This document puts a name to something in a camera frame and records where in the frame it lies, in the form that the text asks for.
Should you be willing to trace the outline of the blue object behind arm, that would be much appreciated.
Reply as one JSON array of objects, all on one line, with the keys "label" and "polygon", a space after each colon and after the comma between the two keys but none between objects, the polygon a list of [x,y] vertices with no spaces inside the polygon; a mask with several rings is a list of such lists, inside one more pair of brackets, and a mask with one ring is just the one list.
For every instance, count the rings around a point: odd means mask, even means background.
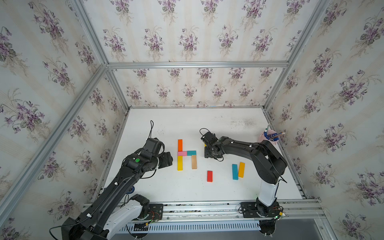
[{"label": "blue object behind arm", "polygon": [[132,194],[134,191],[135,191],[135,188],[132,187],[132,188],[129,190],[128,194]]}]

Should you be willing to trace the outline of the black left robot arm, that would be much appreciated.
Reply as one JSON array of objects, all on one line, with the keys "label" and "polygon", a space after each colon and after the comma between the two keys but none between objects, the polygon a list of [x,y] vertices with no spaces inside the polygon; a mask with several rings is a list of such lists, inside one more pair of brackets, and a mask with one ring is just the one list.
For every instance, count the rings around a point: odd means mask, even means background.
[{"label": "black left robot arm", "polygon": [[116,177],[103,193],[77,218],[68,218],[61,225],[64,240],[109,240],[125,224],[144,219],[150,201],[136,194],[124,208],[116,210],[126,193],[148,171],[172,165],[173,158],[157,138],[148,138],[144,147],[125,157]]}]

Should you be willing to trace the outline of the natural wood block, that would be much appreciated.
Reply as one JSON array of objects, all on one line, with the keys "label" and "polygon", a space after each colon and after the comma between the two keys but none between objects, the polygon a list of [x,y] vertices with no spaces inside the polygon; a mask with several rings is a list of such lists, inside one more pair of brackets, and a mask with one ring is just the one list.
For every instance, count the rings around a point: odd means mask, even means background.
[{"label": "natural wood block", "polygon": [[196,155],[192,155],[191,156],[191,163],[192,163],[192,169],[196,170],[198,168],[197,156]]}]

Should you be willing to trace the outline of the pink block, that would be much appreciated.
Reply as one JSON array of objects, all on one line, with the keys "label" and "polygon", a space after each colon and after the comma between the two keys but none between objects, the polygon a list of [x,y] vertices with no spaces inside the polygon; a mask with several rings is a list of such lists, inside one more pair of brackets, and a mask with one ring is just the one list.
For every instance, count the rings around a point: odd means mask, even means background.
[{"label": "pink block", "polygon": [[180,152],[178,152],[178,156],[186,157],[186,156],[188,156],[188,152],[187,151],[180,151]]}]

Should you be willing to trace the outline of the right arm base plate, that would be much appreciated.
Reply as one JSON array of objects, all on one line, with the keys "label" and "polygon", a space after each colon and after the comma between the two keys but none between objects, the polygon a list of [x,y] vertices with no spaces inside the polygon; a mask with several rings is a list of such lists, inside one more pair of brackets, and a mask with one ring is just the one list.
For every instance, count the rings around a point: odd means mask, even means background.
[{"label": "right arm base plate", "polygon": [[278,219],[283,215],[284,208],[275,201],[269,207],[259,202],[241,202],[238,213],[243,218],[272,218]]}]

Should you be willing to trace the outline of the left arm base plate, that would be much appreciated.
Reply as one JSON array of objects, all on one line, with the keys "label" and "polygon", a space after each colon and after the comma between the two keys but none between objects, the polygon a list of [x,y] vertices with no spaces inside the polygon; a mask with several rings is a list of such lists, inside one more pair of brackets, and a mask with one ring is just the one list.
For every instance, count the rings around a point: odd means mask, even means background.
[{"label": "left arm base plate", "polygon": [[163,204],[149,204],[144,207],[144,211],[134,221],[159,221],[163,219],[163,212]]}]

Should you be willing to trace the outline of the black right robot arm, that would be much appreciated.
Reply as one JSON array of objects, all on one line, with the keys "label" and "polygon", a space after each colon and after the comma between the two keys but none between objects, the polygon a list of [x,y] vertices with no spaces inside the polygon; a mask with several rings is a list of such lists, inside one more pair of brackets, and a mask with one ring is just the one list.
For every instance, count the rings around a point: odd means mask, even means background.
[{"label": "black right robot arm", "polygon": [[206,132],[201,140],[205,144],[205,158],[222,160],[224,155],[234,155],[250,160],[262,180],[261,190],[256,199],[256,208],[260,216],[266,216],[278,206],[277,191],[288,163],[280,152],[268,140],[249,143],[233,140],[229,137],[217,138]]}]

